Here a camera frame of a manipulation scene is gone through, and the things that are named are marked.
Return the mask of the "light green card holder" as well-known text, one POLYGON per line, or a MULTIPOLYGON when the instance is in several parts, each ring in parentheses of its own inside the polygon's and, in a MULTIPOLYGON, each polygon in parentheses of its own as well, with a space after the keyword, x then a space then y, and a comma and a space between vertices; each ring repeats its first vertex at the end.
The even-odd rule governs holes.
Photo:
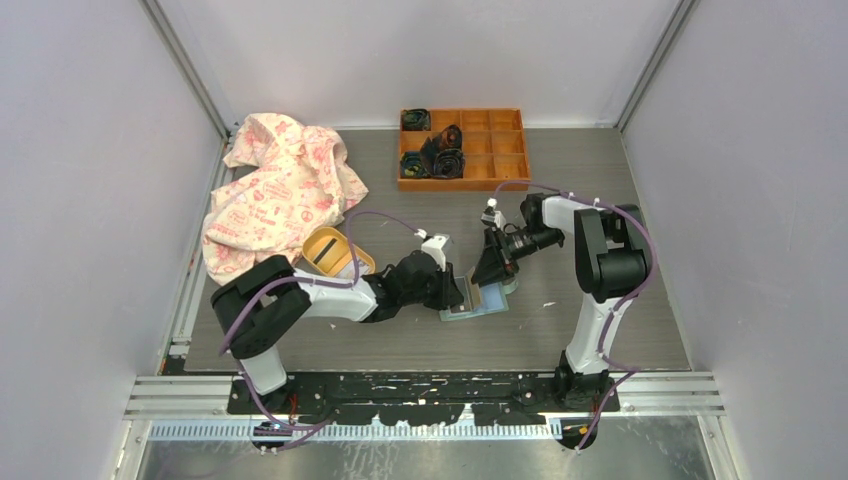
POLYGON ((507 296, 517 289, 516 280, 506 283, 499 282, 481 287, 483 304, 474 311, 469 311, 465 301, 464 310, 442 310, 439 312, 440 320, 443 322, 465 320, 489 314, 501 313, 509 310, 507 296))

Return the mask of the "yellow oval tray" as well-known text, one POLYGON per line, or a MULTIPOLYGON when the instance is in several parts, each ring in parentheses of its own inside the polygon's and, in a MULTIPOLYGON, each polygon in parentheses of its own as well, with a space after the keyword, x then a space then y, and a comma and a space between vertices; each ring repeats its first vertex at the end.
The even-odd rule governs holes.
MULTIPOLYGON (((376 262, 364 250, 358 246, 354 246, 356 259, 361 258, 370 265, 370 272, 376 271, 376 262)), ((353 256, 350 251, 348 238, 334 227, 321 227, 316 229, 304 242, 302 254, 307 263, 320 274, 335 277, 336 272, 348 261, 353 261, 353 256), (316 265, 312 259, 322 248, 322 246, 330 239, 336 238, 334 249, 327 254, 322 262, 316 265)))

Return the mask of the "yellow credit card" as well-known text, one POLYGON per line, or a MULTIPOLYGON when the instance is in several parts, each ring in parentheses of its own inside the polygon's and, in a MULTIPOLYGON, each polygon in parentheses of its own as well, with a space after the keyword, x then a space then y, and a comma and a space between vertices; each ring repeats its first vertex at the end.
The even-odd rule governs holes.
POLYGON ((476 268, 472 267, 465 274, 466 303, 469 311, 477 310, 483 304, 482 289, 479 284, 473 282, 476 268))

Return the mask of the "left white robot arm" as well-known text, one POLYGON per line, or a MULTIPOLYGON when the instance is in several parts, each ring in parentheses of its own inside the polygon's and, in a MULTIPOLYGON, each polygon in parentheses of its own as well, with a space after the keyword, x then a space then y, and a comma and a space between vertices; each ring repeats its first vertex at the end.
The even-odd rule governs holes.
POLYGON ((410 305, 444 311, 463 302, 453 265, 440 266, 421 250, 353 283, 307 273, 275 255, 210 298, 225 334, 223 350, 239 362, 252 384, 253 400, 269 413, 285 409, 292 397, 277 343, 296 322, 341 318, 379 323, 410 305))

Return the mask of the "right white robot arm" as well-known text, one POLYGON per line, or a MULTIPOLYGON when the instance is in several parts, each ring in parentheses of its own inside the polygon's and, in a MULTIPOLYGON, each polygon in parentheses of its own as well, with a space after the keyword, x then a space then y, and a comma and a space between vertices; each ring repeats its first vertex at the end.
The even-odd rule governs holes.
POLYGON ((481 216, 484 246, 471 281, 511 281, 520 259, 574 241, 575 275, 583 301, 572 340, 554 371, 551 392, 564 409, 598 407, 611 388, 611 348, 623 313, 654 271, 654 250, 635 205, 605 206, 573 194, 529 194, 520 205, 524 226, 510 227, 495 198, 481 216))

